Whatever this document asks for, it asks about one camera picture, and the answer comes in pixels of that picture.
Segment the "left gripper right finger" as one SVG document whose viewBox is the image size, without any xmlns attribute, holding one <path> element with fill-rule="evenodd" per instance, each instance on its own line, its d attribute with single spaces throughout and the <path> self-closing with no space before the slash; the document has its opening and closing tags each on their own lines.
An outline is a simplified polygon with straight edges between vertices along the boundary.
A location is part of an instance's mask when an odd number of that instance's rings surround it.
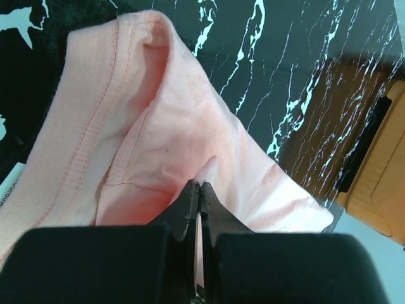
<svg viewBox="0 0 405 304">
<path fill-rule="evenodd" d="M 206 303 L 387 303 L 365 248 L 348 234 L 255 233 L 211 184 L 200 190 Z"/>
</svg>

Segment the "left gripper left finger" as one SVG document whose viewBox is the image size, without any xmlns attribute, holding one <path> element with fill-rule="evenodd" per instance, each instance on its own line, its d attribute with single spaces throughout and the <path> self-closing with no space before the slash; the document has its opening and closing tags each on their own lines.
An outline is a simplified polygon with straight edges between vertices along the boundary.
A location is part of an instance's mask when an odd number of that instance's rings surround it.
<svg viewBox="0 0 405 304">
<path fill-rule="evenodd" d="M 1 271 L 2 303 L 194 303 L 199 184 L 146 225 L 26 232 Z"/>
</svg>

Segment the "salmon pink t-shirt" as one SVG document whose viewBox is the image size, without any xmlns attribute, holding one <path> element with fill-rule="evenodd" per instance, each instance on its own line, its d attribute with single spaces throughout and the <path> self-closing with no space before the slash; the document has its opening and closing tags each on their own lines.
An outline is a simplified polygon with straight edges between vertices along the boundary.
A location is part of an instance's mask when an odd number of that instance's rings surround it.
<svg viewBox="0 0 405 304">
<path fill-rule="evenodd" d="M 70 32 L 50 110 L 1 208 L 1 260 L 35 227 L 146 224 L 191 179 L 255 232 L 333 221 L 247 133 L 167 16 Z"/>
</svg>

